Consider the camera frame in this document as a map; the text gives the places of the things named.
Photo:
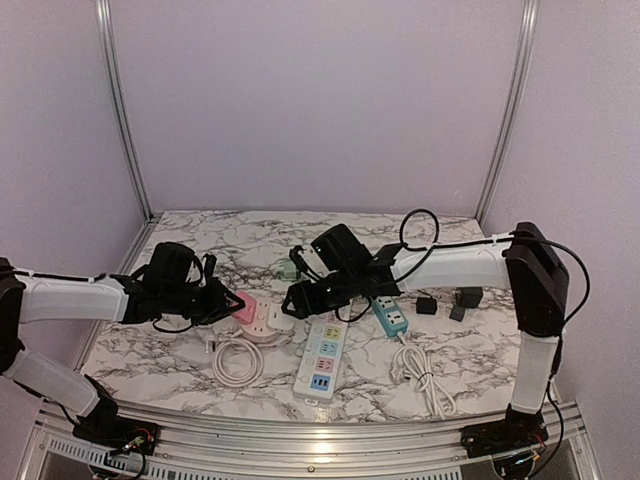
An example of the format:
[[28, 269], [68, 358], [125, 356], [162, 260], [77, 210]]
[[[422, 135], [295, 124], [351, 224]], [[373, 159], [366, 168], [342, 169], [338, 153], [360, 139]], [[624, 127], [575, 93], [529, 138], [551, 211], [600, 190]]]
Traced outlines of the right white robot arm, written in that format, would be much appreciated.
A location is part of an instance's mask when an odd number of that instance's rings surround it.
[[495, 438], [515, 448], [534, 431], [534, 419], [555, 376], [560, 343], [575, 312], [567, 308], [569, 271], [558, 256], [566, 246], [547, 239], [531, 222], [506, 234], [462, 243], [434, 242], [411, 251], [401, 243], [371, 253], [345, 224], [311, 243], [328, 275], [291, 285], [282, 304], [297, 319], [339, 310], [357, 297], [399, 296], [432, 288], [508, 290], [521, 343], [510, 408]]

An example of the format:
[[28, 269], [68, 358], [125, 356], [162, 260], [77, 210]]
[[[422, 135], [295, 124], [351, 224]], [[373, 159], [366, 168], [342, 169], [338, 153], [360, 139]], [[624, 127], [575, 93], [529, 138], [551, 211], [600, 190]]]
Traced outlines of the black power adapter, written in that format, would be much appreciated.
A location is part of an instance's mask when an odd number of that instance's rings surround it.
[[432, 297], [419, 297], [415, 303], [416, 313], [419, 315], [435, 315], [438, 310], [438, 303]]

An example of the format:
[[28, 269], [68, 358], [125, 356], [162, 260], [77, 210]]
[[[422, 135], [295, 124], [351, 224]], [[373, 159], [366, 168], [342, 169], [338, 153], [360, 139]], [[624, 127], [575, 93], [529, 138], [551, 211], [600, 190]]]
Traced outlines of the small black usb charger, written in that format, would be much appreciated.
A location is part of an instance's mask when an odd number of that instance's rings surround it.
[[465, 317], [465, 314], [466, 314], [466, 308], [462, 306], [454, 305], [451, 308], [449, 318], [453, 321], [461, 323]]

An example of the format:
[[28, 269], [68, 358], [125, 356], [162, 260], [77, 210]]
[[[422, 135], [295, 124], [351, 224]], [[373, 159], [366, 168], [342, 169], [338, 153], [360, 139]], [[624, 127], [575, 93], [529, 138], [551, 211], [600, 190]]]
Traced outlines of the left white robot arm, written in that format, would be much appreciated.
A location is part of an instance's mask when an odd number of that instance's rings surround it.
[[65, 277], [1, 268], [1, 374], [52, 400], [86, 421], [106, 445], [125, 438], [117, 403], [89, 378], [28, 350], [22, 325], [40, 321], [85, 321], [138, 325], [177, 315], [191, 326], [224, 319], [244, 301], [214, 276], [216, 259], [191, 254], [159, 256], [131, 275]]

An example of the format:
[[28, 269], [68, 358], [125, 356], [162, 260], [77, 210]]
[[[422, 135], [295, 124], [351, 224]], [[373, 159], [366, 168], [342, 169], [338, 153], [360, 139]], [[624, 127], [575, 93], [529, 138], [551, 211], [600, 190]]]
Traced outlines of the light green plug adapter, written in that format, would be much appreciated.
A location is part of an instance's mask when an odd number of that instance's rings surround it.
[[281, 265], [282, 277], [288, 281], [298, 281], [301, 273], [298, 267], [291, 260], [285, 260]]

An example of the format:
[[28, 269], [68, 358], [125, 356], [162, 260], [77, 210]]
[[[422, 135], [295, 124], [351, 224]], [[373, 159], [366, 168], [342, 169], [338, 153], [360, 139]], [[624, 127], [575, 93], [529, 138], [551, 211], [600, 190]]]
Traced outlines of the pink cube socket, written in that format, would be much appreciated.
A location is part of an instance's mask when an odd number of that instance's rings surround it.
[[257, 301], [244, 291], [238, 291], [236, 296], [244, 302], [244, 307], [232, 314], [232, 317], [241, 325], [250, 325], [256, 312]]

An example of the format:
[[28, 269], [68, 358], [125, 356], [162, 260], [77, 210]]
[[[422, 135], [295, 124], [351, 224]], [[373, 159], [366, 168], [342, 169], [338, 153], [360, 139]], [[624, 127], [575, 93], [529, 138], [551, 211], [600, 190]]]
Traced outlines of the beige round power strip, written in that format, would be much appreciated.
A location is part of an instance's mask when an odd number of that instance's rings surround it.
[[259, 300], [253, 322], [250, 325], [240, 326], [242, 336], [253, 343], [266, 344], [276, 340], [281, 335], [291, 333], [293, 330], [288, 333], [279, 333], [267, 325], [268, 314], [276, 308], [281, 310], [279, 305], [271, 301]]

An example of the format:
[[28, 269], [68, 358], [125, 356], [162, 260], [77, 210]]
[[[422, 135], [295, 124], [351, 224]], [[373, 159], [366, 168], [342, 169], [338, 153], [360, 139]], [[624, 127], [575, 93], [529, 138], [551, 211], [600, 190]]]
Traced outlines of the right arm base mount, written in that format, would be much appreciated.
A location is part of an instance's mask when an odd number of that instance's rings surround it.
[[511, 401], [502, 418], [462, 428], [460, 444], [469, 458], [542, 445], [549, 439], [542, 406], [525, 410]]

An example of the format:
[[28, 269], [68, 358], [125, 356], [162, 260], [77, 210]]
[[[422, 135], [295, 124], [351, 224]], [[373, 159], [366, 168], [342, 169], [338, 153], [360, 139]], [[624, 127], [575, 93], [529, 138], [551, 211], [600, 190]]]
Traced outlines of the white long power strip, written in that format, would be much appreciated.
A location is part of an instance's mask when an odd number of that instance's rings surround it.
[[293, 386], [296, 397], [329, 403], [338, 383], [348, 324], [334, 312], [313, 319]]

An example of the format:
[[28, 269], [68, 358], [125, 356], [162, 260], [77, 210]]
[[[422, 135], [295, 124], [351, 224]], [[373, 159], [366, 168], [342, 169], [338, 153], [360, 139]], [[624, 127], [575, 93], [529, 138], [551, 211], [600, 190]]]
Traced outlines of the dark green cube adapter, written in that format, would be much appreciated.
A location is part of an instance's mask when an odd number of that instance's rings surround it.
[[483, 296], [482, 287], [461, 287], [456, 290], [456, 305], [464, 309], [476, 309]]

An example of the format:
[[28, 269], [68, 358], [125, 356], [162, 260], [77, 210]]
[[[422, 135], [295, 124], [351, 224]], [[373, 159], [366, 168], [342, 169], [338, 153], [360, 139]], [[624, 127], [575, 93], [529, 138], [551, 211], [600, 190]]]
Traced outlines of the white small plug adapter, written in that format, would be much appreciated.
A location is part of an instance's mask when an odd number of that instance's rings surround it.
[[279, 332], [288, 333], [293, 330], [296, 319], [283, 313], [279, 308], [271, 311], [267, 317], [267, 325]]

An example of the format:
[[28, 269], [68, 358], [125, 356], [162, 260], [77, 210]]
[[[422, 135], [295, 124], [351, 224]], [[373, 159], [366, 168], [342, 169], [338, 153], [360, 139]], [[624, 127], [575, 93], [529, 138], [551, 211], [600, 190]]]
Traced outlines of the teal power strip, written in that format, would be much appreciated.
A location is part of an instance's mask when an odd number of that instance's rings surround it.
[[382, 329], [389, 338], [397, 338], [408, 330], [408, 320], [392, 297], [377, 297], [372, 308]]

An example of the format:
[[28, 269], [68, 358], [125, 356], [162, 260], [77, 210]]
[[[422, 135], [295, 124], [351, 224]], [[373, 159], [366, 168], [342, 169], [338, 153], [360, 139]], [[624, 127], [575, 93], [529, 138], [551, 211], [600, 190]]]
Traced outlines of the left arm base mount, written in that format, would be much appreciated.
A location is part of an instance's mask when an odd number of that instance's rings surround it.
[[109, 447], [111, 455], [136, 452], [151, 456], [159, 431], [156, 423], [120, 416], [116, 401], [108, 392], [99, 391], [96, 407], [86, 416], [77, 417], [72, 434]]

